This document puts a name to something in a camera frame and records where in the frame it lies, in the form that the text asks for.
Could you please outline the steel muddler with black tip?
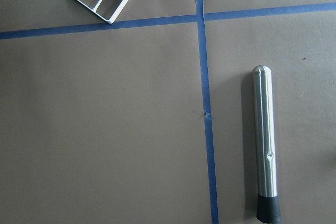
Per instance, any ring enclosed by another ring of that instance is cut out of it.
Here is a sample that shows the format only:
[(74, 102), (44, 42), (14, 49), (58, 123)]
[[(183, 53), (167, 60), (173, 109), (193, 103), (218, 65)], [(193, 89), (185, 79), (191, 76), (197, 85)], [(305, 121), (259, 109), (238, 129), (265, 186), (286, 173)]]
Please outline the steel muddler with black tip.
[(281, 223), (271, 69), (256, 66), (252, 80), (258, 185), (256, 217), (262, 223)]

